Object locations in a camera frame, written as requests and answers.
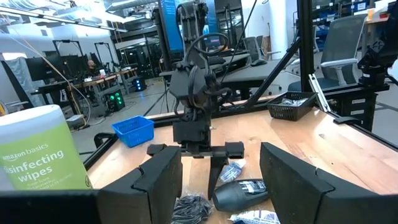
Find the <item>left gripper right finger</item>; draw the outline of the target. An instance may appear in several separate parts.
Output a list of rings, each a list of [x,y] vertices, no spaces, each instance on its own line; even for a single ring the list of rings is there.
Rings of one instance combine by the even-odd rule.
[[[281,223],[397,224],[397,195],[379,195],[262,142],[259,165]]]

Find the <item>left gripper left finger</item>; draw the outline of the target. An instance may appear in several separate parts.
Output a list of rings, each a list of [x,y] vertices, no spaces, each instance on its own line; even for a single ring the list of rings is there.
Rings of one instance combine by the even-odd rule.
[[[164,149],[101,189],[2,191],[1,223],[170,223],[181,156]]]

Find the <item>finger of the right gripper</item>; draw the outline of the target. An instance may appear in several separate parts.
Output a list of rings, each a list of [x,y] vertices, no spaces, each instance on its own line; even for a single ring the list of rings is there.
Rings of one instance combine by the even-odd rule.
[[[223,170],[223,167],[228,165],[227,157],[211,157],[210,158],[210,173],[208,181],[208,199],[211,200],[215,190],[217,181]]]

